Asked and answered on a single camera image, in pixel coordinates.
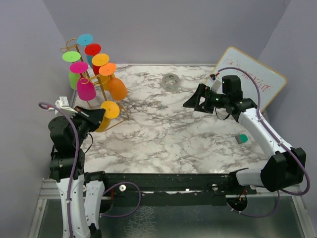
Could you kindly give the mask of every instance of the screw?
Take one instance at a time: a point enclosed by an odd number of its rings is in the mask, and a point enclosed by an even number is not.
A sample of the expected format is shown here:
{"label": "screw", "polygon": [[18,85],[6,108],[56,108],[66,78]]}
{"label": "screw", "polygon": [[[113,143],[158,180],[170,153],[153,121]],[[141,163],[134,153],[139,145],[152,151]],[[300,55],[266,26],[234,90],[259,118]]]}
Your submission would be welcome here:
{"label": "screw", "polygon": [[211,188],[213,191],[217,191],[218,190],[218,185],[217,184],[213,184],[211,185]]}

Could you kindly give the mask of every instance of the gray backdrop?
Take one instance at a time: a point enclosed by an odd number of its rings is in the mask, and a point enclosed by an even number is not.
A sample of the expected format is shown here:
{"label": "gray backdrop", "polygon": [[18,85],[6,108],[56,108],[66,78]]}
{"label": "gray backdrop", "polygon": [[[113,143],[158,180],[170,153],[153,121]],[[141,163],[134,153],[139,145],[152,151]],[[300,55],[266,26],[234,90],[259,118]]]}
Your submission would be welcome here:
{"label": "gray backdrop", "polygon": [[43,0],[65,40],[91,33],[115,63],[258,58],[290,0]]}
{"label": "gray backdrop", "polygon": [[260,61],[284,74],[288,84],[267,108],[274,128],[307,153],[312,181],[303,196],[317,231],[317,1],[293,0],[260,55]]}
{"label": "gray backdrop", "polygon": [[65,42],[41,0],[0,4],[0,237],[27,237],[48,176],[54,117],[38,102],[70,96]]}

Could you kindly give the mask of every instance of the whiteboard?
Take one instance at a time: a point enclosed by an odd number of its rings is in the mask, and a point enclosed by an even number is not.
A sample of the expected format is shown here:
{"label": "whiteboard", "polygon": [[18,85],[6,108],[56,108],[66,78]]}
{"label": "whiteboard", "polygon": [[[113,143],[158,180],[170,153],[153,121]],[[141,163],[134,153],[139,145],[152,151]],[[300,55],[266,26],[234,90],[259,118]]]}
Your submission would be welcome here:
{"label": "whiteboard", "polygon": [[[213,69],[212,74],[217,73],[219,69],[224,67],[236,67],[242,69],[256,81],[260,90],[261,111],[264,111],[268,104],[270,104],[287,83],[286,77],[234,47],[229,47],[225,51],[216,67]],[[245,74],[235,69],[227,69],[220,72],[217,78],[221,80],[221,78],[226,75],[237,75],[241,79],[243,98],[251,98],[258,104],[258,94],[255,86]],[[209,78],[206,85],[212,86],[212,84],[213,80]],[[218,93],[222,93],[222,86],[219,88]]]}

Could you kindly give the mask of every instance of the white marble surface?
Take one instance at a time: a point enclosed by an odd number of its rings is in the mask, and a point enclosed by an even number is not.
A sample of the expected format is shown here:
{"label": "white marble surface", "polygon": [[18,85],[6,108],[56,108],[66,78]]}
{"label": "white marble surface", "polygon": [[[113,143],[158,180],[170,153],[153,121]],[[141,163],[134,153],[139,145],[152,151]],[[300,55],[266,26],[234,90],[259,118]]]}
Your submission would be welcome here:
{"label": "white marble surface", "polygon": [[[94,144],[86,154],[85,171],[108,173],[227,173],[240,168],[262,168],[266,158],[252,136],[232,117],[194,112],[182,105],[204,83],[212,67],[118,65],[115,73],[129,93],[123,105],[130,120],[102,133],[92,133]],[[161,87],[166,73],[181,79],[176,93]],[[90,103],[98,108],[98,96]],[[76,105],[88,108],[76,98]],[[219,117],[226,112],[219,110]],[[246,134],[239,145],[234,136]],[[82,149],[90,145],[88,137]]]}

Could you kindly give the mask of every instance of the handwriting on whiteboard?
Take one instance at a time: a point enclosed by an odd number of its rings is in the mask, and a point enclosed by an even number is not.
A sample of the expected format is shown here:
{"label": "handwriting on whiteboard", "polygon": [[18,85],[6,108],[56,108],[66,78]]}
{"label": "handwriting on whiteboard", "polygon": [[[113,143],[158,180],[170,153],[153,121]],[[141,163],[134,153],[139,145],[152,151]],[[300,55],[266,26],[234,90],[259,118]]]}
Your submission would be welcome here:
{"label": "handwriting on whiteboard", "polygon": [[[238,60],[233,60],[233,59],[230,59],[230,56],[228,56],[224,61],[223,63],[227,66],[232,66],[232,67],[236,67],[236,68],[239,68],[239,69],[242,69],[241,68],[241,64],[239,63]],[[270,90],[270,88],[272,88],[271,85],[268,85],[268,84],[265,84],[263,79],[257,77],[257,76],[253,76],[252,73],[249,73],[247,72],[256,82],[257,84],[257,87],[258,89],[261,91],[261,92],[268,92]],[[247,80],[250,80],[249,77],[246,75],[246,74],[242,74],[242,77],[244,77],[245,79]]]}

